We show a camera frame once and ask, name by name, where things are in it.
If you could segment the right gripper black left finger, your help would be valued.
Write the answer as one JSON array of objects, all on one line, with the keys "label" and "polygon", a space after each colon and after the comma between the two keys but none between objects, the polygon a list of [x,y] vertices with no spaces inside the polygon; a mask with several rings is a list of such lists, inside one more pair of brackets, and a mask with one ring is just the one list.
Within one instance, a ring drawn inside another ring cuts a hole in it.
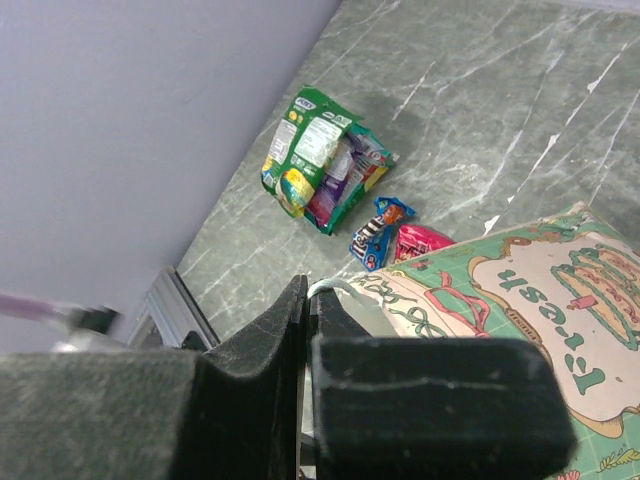
[{"label": "right gripper black left finger", "polygon": [[1,358],[5,479],[294,479],[308,281],[206,352]]}]

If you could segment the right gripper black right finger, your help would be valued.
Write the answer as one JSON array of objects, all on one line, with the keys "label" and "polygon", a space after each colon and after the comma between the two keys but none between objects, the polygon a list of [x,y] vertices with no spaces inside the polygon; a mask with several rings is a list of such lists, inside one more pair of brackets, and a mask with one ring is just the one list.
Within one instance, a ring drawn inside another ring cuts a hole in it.
[{"label": "right gripper black right finger", "polygon": [[522,340],[374,337],[325,290],[309,368],[320,479],[545,479],[577,447],[548,361]]}]

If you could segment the blue snack packet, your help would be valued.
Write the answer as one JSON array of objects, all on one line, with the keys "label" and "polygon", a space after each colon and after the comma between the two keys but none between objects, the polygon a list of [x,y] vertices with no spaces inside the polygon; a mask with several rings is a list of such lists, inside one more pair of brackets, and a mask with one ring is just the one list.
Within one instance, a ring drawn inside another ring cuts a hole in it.
[{"label": "blue snack packet", "polygon": [[396,197],[377,197],[376,215],[360,227],[352,237],[350,253],[371,272],[382,268],[394,228],[416,215],[416,211]]}]

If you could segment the red snack packet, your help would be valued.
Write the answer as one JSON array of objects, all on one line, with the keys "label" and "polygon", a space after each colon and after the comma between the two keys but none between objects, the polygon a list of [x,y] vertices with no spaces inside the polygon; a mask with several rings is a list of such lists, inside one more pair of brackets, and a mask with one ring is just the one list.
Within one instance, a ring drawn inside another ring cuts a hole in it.
[{"label": "red snack packet", "polygon": [[394,262],[400,263],[454,245],[455,241],[430,228],[404,224],[398,229]]}]

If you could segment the green printed paper bag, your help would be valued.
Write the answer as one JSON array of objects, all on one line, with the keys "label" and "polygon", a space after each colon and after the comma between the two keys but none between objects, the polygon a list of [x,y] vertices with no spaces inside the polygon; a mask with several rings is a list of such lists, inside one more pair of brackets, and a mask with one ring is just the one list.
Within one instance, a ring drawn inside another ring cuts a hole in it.
[{"label": "green printed paper bag", "polygon": [[548,361],[577,447],[545,479],[639,475],[639,253],[583,203],[348,280],[333,290],[372,336],[513,338]]}]

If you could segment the green yellow snack box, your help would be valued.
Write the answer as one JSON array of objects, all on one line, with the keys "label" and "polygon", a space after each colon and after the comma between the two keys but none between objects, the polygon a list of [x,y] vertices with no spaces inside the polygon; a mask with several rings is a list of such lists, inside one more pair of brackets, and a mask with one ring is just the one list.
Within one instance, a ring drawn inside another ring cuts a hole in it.
[{"label": "green yellow snack box", "polygon": [[304,215],[347,131],[361,117],[305,85],[272,137],[261,170],[264,189],[291,217]]}]

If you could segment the green snack packet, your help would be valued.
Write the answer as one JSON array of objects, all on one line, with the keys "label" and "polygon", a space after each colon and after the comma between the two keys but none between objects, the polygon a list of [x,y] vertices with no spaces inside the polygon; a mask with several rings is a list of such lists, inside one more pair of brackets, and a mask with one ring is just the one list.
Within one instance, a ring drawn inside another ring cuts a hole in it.
[{"label": "green snack packet", "polygon": [[337,231],[356,204],[399,160],[398,154],[384,147],[372,130],[360,124],[355,124],[347,132],[346,139],[351,142],[355,163],[326,224],[317,223],[319,231],[325,235]]}]

